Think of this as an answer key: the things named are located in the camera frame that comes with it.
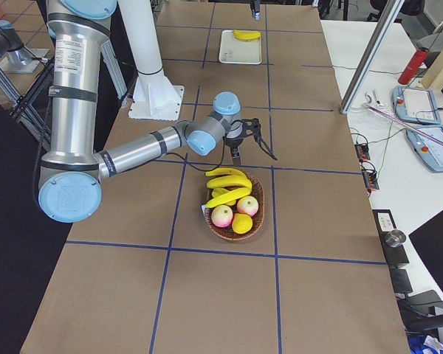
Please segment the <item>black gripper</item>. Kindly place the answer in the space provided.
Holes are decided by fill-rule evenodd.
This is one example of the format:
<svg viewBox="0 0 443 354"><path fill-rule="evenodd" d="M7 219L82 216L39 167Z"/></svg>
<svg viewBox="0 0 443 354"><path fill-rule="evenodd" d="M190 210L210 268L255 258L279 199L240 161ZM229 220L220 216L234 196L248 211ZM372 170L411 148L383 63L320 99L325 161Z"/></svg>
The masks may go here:
<svg viewBox="0 0 443 354"><path fill-rule="evenodd" d="M241 151L239 146L244 140L244 128L242 121L234 121L231 129L225 137L225 144L230 149L233 164L241 164Z"/></svg>

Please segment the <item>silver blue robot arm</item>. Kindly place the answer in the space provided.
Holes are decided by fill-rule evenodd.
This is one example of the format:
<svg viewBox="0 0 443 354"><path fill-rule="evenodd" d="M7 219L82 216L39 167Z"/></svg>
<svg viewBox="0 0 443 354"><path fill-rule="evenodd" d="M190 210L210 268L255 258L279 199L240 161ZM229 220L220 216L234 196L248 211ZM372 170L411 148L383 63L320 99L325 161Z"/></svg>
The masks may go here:
<svg viewBox="0 0 443 354"><path fill-rule="evenodd" d="M52 135L41 158L38 202L59 222L91 216L102 199L101 181L188 146L201 156L220 140L242 132L241 106L231 92L216 95L201 122L179 121L184 89L165 76L149 1L49 1L47 26L55 36L55 69L49 89ZM172 126L95 152L100 53L119 11L137 70L133 118L166 119Z"/></svg>

